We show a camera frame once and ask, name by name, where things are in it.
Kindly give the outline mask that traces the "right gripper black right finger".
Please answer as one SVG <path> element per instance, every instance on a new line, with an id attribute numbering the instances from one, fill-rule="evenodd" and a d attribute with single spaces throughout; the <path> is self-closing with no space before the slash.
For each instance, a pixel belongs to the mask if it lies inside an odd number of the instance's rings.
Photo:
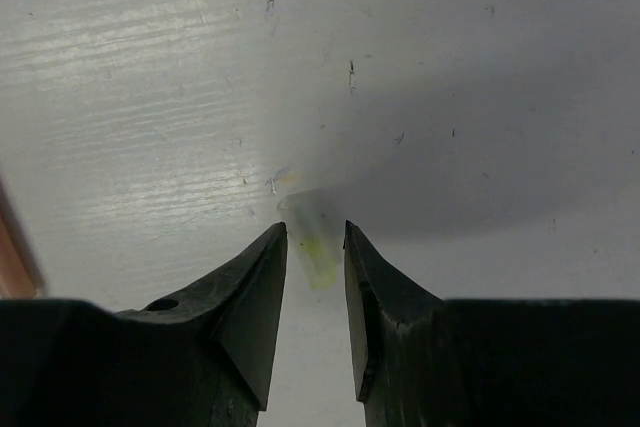
<path id="1" fill-rule="evenodd" d="M 353 223 L 345 293 L 357 400 L 369 426 L 635 426 L 639 305 L 444 300 Z"/>

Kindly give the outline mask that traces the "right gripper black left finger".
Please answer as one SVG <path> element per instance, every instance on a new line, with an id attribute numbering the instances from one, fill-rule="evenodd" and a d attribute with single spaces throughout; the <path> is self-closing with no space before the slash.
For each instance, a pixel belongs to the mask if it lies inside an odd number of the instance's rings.
<path id="1" fill-rule="evenodd" d="M 283 223 L 141 310 L 1 305 L 5 426 L 253 426 L 267 407 L 287 262 Z"/>

